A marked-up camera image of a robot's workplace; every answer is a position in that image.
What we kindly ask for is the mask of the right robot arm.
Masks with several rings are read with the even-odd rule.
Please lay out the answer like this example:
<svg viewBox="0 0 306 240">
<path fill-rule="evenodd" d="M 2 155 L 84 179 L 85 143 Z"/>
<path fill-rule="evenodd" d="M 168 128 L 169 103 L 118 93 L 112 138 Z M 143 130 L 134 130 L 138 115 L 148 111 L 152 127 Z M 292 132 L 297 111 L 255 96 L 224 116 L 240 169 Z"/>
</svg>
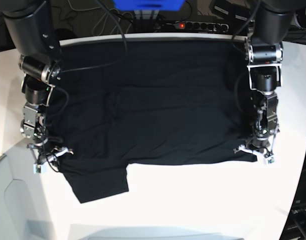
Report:
<svg viewBox="0 0 306 240">
<path fill-rule="evenodd" d="M 25 95 L 20 132 L 31 142 L 33 171 L 53 170 L 59 157 L 73 151 L 62 146 L 62 139 L 49 135 L 47 109 L 56 81 L 62 71 L 61 47 L 56 38 L 52 11 L 47 0 L 0 0 L 0 12 L 15 48 L 20 53 L 19 68 L 24 72 L 21 91 Z"/>
</svg>

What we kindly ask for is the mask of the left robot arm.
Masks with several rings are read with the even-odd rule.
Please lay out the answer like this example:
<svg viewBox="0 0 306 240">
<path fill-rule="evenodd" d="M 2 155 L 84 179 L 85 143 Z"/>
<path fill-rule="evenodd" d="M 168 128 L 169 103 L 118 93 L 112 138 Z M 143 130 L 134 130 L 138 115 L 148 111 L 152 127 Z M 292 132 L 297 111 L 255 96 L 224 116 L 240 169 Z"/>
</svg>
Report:
<svg viewBox="0 0 306 240">
<path fill-rule="evenodd" d="M 256 0 L 250 16 L 233 34 L 247 30 L 244 54 L 252 101 L 252 133 L 234 152 L 252 154 L 266 163 L 274 161 L 274 143 L 279 132 L 276 88 L 282 86 L 283 39 L 294 13 L 306 0 Z"/>
</svg>

